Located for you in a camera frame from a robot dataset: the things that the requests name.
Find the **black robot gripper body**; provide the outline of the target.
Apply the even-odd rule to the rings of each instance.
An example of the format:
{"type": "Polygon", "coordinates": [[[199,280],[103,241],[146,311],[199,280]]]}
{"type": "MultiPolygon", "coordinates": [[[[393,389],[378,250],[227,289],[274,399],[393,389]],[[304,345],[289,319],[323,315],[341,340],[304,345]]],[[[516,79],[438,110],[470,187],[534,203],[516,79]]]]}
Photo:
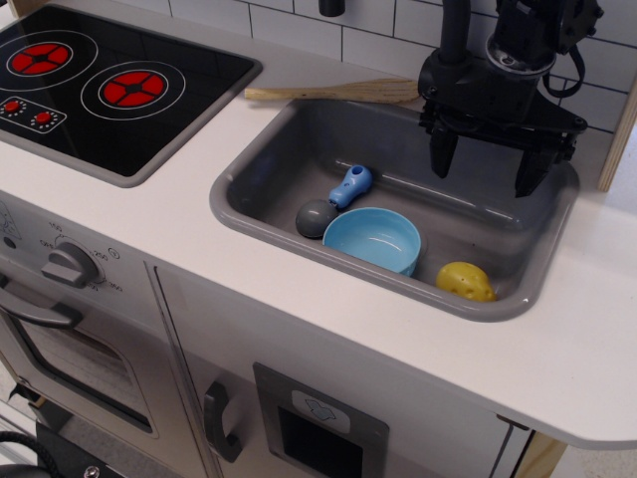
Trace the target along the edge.
{"type": "Polygon", "coordinates": [[[458,138],[473,137],[522,150],[550,148],[555,162],[570,160],[587,123],[552,104],[537,85],[542,83],[556,98],[571,97],[583,84],[585,66],[575,45],[561,45],[558,51],[569,55],[578,73],[578,81],[568,90],[552,89],[548,71],[538,77],[520,72],[522,64],[499,47],[493,49],[494,60],[479,62],[466,53],[456,65],[443,64],[439,49],[434,51],[418,81],[418,92],[426,100],[421,125],[430,135],[435,126],[445,126],[458,138]]]}

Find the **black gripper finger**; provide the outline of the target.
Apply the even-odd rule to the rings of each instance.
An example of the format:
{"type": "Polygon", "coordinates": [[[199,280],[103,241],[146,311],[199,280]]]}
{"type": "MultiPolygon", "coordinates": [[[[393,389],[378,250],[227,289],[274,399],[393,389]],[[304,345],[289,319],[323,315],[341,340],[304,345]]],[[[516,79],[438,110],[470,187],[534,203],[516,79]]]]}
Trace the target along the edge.
{"type": "Polygon", "coordinates": [[[516,198],[530,196],[545,179],[554,163],[554,150],[525,150],[515,182],[516,198]]]}
{"type": "Polygon", "coordinates": [[[435,126],[431,132],[430,156],[432,170],[445,178],[450,170],[458,143],[458,135],[445,126],[435,126]]]}

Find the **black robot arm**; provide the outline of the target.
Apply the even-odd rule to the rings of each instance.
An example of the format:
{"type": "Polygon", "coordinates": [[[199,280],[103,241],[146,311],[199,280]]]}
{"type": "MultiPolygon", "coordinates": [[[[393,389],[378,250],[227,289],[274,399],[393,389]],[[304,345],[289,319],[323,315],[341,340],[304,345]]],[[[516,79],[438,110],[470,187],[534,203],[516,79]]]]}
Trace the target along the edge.
{"type": "Polygon", "coordinates": [[[595,1],[500,1],[497,13],[479,60],[467,48],[470,2],[444,2],[440,46],[418,80],[425,101],[420,123],[431,137],[431,167],[441,178],[462,136],[521,150],[515,189],[525,197],[554,164],[572,158],[587,128],[585,119],[553,103],[581,85],[555,90],[549,76],[559,55],[569,56],[585,76],[577,44],[595,34],[604,12],[595,1]]]}

